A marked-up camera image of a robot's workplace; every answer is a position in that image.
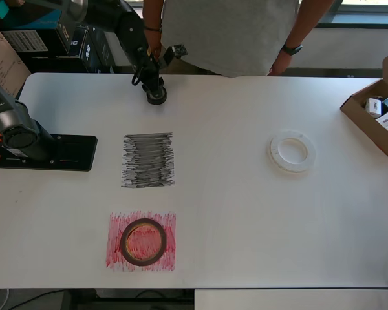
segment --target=cable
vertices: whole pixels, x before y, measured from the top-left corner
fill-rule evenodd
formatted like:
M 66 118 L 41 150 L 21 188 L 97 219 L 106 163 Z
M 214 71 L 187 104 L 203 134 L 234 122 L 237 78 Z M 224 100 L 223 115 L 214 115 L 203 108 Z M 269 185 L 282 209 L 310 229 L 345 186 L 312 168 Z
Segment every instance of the cable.
M 162 294 L 160 291 L 156 291 L 154 289 L 146 289 L 145 291 L 142 291 L 141 293 L 138 293 L 135 298 L 138 298 L 139 296 L 145 294 L 145 293 L 148 293 L 148 292 L 151 292 L 151 293 L 156 293 L 158 295 L 160 295 L 162 298 L 167 298 L 164 294 Z
M 3 302 L 3 304 L 1 305 L 0 307 L 0 310 L 2 310 L 2 308 L 5 306 L 5 304 L 7 303 L 7 300 L 8 300 L 8 295 L 10 294 L 10 290 L 7 289 L 7 294 L 6 294 L 6 298 L 5 298 L 5 301 Z
M 66 290 L 65 290 L 65 289 L 60 289 L 60 290 L 58 290 L 58 291 L 51 291 L 51 292 L 47 292 L 47 293 L 41 294 L 41 295 L 39 295 L 39 296 L 33 297 L 32 299 L 26 300 L 25 302 L 22 302 L 22 303 L 20 303 L 20 304 L 18 304 L 18 305 L 15 305 L 15 306 L 11 307 L 9 310 L 13 310 L 13 309 L 15 309 L 15 308 L 18 308 L 18 307 L 20 307 L 21 305 L 25 305 L 25 304 L 27 304 L 28 302 L 32 302 L 33 300 L 36 300 L 36 299 L 38 299 L 38 298 L 40 298 L 40 297 L 43 297 L 43 296 L 46 296 L 46 295 L 50 295 L 50 294 L 54 294 L 54 293 L 62 293 L 62 292 L 64 292 L 64 291 L 66 291 Z
M 131 84 L 133 86 L 137 86 L 140 82 L 141 82 L 141 73 L 142 73 L 142 67 L 140 67 L 139 69 L 136 70 L 136 72 L 134 73 L 134 76 L 132 77 L 132 81 L 131 81 Z

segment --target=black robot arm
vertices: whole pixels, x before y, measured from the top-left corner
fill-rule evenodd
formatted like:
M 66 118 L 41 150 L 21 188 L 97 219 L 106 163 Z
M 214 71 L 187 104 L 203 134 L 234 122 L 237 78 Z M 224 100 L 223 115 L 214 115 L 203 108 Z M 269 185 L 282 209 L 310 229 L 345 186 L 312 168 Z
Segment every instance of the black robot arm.
M 187 54 L 183 45 L 171 46 L 156 61 L 144 34 L 144 22 L 124 0 L 28 0 L 50 8 L 58 8 L 78 23 L 114 32 L 134 70 L 133 85 L 141 82 L 148 102 L 161 105 L 167 99 L 160 68 L 174 57 Z
M 139 15 L 123 0 L 28 0 L 62 10 L 76 22 L 114 32 L 135 72 L 133 85 L 141 82 L 148 102 L 160 105 L 167 92 L 159 76 L 174 57 L 187 54 L 184 46 L 171 46 L 156 61 L 144 35 Z M 89 171 L 97 139 L 94 136 L 50 135 L 27 108 L 9 96 L 0 86 L 0 167 Z

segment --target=brown tape roll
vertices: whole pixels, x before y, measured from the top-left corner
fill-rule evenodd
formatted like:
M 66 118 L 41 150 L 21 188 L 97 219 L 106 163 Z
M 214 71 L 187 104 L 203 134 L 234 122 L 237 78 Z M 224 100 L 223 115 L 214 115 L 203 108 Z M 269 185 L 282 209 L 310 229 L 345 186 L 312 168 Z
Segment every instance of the brown tape roll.
M 160 233 L 161 246 L 158 252 L 153 257 L 148 258 L 146 260 L 139 260 L 134 256 L 132 256 L 131 253 L 128 251 L 127 243 L 128 243 L 128 238 L 132 234 L 132 232 L 135 229 L 145 225 L 153 226 Z M 121 236 L 120 248 L 121 248 L 122 255 L 130 264 L 143 267 L 143 266 L 151 265 L 155 263 L 157 260 L 159 260 L 163 255 L 163 253 L 166 251 L 166 245 L 167 245 L 167 237 L 166 237 L 166 232 L 164 228 L 162 228 L 162 226 L 158 222 L 150 218 L 140 218 L 139 220 L 133 221 L 125 228 Z

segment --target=white tape roll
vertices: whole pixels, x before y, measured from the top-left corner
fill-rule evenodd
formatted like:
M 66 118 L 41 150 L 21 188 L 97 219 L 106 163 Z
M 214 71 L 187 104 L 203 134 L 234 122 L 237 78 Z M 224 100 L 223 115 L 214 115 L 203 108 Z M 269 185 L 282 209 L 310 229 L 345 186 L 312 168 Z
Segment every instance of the white tape roll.
M 279 151 L 279 146 L 284 140 L 298 141 L 306 148 L 306 158 L 301 163 L 290 163 L 282 157 Z M 296 131 L 284 131 L 277 134 L 270 142 L 269 153 L 279 168 L 293 173 L 304 172 L 311 168 L 316 157 L 315 147 L 312 142 L 310 142 L 306 136 Z

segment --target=roll of tape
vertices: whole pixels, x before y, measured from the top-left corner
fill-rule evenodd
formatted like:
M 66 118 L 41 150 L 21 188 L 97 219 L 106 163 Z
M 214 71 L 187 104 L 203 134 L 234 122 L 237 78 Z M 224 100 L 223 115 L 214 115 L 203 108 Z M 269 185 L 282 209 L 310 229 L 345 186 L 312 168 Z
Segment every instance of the roll of tape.
M 139 260 L 134 256 L 132 256 L 132 254 L 130 253 L 128 249 L 128 238 L 135 229 L 145 225 L 154 227 L 160 233 L 161 246 L 158 252 L 154 255 L 154 257 L 148 258 L 146 260 Z M 120 248 L 121 248 L 122 255 L 129 263 L 136 266 L 144 267 L 144 266 L 151 265 L 155 263 L 157 260 L 159 260 L 166 250 L 166 245 L 167 245 L 167 238 L 166 238 L 166 232 L 164 228 L 158 222 L 150 218 L 140 218 L 139 220 L 133 221 L 125 228 L 121 236 Z
M 301 163 L 290 163 L 282 157 L 279 151 L 279 146 L 284 140 L 298 141 L 306 148 L 306 158 Z M 296 131 L 284 131 L 274 136 L 270 142 L 269 153 L 274 163 L 280 169 L 293 173 L 309 170 L 309 168 L 311 168 L 315 163 L 316 157 L 315 146 L 313 146 L 312 142 L 310 142 L 306 136 Z

